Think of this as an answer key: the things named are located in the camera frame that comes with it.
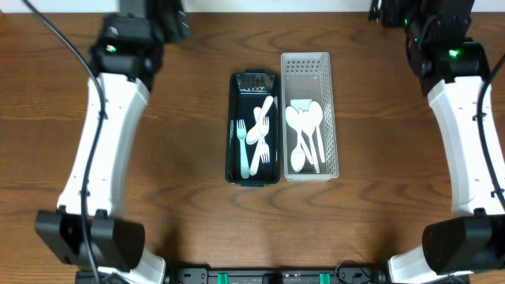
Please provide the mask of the white spoon thin handle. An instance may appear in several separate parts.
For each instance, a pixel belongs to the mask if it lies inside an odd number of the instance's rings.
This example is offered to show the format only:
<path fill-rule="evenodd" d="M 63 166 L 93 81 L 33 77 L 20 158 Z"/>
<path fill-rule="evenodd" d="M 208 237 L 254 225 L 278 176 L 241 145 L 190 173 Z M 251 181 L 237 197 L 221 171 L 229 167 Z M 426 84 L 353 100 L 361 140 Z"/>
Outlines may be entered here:
<path fill-rule="evenodd" d="M 291 166 L 295 172 L 300 172 L 305 165 L 306 155 L 302 147 L 301 129 L 298 127 L 297 112 L 290 112 L 290 118 L 288 119 L 288 122 L 297 133 L 297 146 L 294 148 L 290 156 Z"/>

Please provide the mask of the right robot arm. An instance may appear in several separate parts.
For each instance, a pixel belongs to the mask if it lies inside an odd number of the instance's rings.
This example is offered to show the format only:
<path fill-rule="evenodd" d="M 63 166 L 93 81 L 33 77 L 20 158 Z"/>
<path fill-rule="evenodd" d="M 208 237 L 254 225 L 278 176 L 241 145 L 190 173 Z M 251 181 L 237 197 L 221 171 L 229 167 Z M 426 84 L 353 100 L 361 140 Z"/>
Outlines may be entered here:
<path fill-rule="evenodd" d="M 504 158 L 483 46 L 468 36 L 473 3 L 381 0 L 368 18 L 403 28 L 406 55 L 443 139 L 452 218 L 426 226 L 421 244 L 387 261 L 381 282 L 467 283 L 504 267 Z"/>

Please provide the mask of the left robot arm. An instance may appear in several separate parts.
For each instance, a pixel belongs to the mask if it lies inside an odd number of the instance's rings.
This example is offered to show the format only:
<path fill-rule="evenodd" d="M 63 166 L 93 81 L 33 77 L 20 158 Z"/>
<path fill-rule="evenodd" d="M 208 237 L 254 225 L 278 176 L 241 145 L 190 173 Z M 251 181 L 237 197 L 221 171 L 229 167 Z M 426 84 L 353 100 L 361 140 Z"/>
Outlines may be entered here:
<path fill-rule="evenodd" d="M 188 38 L 180 0 L 122 1 L 107 14 L 89 55 L 88 106 L 77 155 L 53 211 L 35 230 L 78 283 L 168 283 L 166 261 L 125 220 L 125 174 L 137 126 L 163 65 L 163 48 Z"/>

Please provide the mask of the white fork tines down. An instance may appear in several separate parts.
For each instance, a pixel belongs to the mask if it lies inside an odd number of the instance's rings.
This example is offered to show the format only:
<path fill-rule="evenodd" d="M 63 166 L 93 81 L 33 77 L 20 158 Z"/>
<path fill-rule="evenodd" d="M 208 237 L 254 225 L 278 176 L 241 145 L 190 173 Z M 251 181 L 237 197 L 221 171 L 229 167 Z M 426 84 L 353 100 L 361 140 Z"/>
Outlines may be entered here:
<path fill-rule="evenodd" d="M 261 108 L 259 106 L 255 107 L 253 109 L 255 121 L 258 121 L 259 116 L 260 116 L 260 111 L 261 111 Z M 260 161 L 262 163 L 269 163 L 270 162 L 270 151 L 269 151 L 269 146 L 265 142 L 265 137 L 269 132 L 269 118 L 265 117 L 264 119 L 267 122 L 266 133 L 258 140 L 258 144 L 260 145 Z"/>

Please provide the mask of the clear plastic basket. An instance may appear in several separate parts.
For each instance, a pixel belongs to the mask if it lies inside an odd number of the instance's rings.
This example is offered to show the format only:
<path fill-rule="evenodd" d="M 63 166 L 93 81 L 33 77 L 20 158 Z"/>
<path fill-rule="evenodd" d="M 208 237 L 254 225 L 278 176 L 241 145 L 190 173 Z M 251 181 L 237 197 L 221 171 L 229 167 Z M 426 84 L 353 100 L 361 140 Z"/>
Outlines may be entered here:
<path fill-rule="evenodd" d="M 282 134 L 284 154 L 284 174 L 288 181 L 329 181 L 339 176 L 339 157 L 337 150 L 337 132 L 333 101 L 331 60 L 328 52 L 284 53 L 281 56 L 281 95 L 282 95 Z M 316 127 L 313 142 L 320 167 L 317 174 L 314 165 L 305 158 L 305 165 L 300 172 L 291 166 L 291 153 L 297 146 L 297 133 L 286 122 L 286 108 L 291 99 L 311 99 L 317 101 L 323 110 L 320 131 L 323 139 L 326 162 L 320 160 Z M 302 136 L 308 146 L 309 138 L 302 130 Z"/>

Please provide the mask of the black plastic basket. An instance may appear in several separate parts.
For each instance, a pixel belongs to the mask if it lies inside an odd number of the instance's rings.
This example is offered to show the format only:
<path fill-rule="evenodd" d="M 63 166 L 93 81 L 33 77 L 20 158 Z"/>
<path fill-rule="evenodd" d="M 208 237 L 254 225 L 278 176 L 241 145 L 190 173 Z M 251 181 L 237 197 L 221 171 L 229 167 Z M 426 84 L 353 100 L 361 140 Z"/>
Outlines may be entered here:
<path fill-rule="evenodd" d="M 273 185 L 280 179 L 281 147 L 281 110 L 279 107 L 280 93 L 279 75 L 265 70 L 247 69 L 241 73 L 234 73 L 230 77 L 230 95 L 226 142 L 225 179 L 232 184 L 244 187 L 263 187 Z M 240 144 L 237 138 L 237 120 L 243 119 L 248 131 L 256 124 L 253 109 L 262 107 L 267 96 L 274 99 L 265 117 L 269 118 L 269 132 L 265 142 L 269 146 L 270 162 L 260 161 L 257 174 L 247 179 L 241 177 Z M 255 144 L 245 142 L 249 160 L 249 169 L 256 150 Z"/>

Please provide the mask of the white fork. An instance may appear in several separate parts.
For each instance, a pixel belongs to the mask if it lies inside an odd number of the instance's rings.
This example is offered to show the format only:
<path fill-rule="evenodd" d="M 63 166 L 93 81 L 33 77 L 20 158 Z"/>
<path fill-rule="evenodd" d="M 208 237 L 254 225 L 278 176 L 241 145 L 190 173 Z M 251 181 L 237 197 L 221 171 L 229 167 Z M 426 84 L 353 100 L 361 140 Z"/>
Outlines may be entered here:
<path fill-rule="evenodd" d="M 250 167 L 249 173 L 251 176 L 255 176 L 257 174 L 258 167 L 260 164 L 260 157 L 264 152 L 263 140 L 266 137 L 268 131 L 269 131 L 269 118 L 263 117 L 263 121 L 261 122 L 260 125 L 260 138 L 257 141 L 256 150 L 254 152 L 254 156 L 252 158 L 252 163 Z"/>
<path fill-rule="evenodd" d="M 237 120 L 237 138 L 240 144 L 240 170 L 241 177 L 247 179 L 250 176 L 249 160 L 245 146 L 245 138 L 247 136 L 247 129 L 243 119 Z"/>

